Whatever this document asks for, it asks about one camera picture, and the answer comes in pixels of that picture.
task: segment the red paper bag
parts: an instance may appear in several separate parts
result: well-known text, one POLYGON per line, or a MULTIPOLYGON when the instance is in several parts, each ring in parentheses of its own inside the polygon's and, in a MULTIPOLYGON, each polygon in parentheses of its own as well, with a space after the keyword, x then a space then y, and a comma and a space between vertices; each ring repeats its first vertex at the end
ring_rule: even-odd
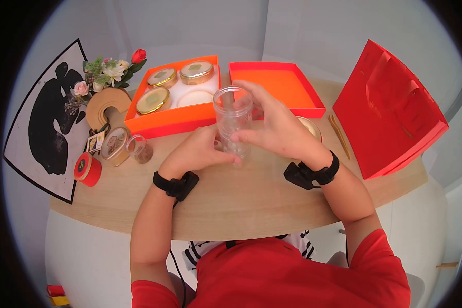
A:
POLYGON ((448 130, 437 103, 416 75, 371 40, 333 111, 364 179, 402 169, 448 130))

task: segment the red round tin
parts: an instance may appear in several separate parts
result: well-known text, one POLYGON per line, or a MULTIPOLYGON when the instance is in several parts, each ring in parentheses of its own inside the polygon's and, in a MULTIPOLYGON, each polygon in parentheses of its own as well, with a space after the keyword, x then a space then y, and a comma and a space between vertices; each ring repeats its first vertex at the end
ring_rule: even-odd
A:
POLYGON ((77 160, 74 169, 74 177, 77 181, 88 187, 93 187, 101 176, 101 163, 88 152, 82 153, 77 160))

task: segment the green label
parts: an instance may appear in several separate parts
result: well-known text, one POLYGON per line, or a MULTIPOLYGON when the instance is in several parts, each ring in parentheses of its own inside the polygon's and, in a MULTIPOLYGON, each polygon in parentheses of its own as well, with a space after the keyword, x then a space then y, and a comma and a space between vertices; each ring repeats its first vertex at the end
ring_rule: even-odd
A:
POLYGON ((145 102, 148 106, 158 101, 159 96, 157 94, 149 95, 146 97, 145 102))
POLYGON ((188 68, 189 71, 196 71, 199 70, 202 67, 202 64, 192 64, 188 68))
POLYGON ((154 78, 160 78, 160 77, 163 77, 164 75, 166 75, 166 71, 160 71, 159 73, 156 74, 156 76, 154 76, 154 78))
POLYGON ((86 166, 86 160, 81 159, 79 162, 79 165, 77 166, 77 172, 81 172, 85 166, 86 166))

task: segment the black ink painting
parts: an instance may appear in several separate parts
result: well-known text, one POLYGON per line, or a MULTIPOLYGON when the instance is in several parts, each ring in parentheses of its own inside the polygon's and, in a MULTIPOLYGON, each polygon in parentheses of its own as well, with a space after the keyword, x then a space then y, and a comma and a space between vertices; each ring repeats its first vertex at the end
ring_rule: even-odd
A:
POLYGON ((19 108, 3 151, 21 176, 70 204, 76 183, 73 168, 84 152, 89 125, 84 106, 72 115, 64 106, 83 80, 84 60, 76 40, 46 68, 19 108))

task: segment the left hand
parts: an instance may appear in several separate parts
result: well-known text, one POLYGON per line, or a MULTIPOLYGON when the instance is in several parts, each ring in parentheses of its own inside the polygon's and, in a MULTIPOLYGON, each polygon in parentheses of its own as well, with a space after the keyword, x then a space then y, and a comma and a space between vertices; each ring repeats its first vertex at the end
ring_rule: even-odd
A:
POLYGON ((219 136, 217 125, 197 128, 171 152, 158 170, 167 180, 181 179, 187 171, 199 170, 218 163, 241 163, 241 158, 231 153, 217 151, 215 140, 219 136))

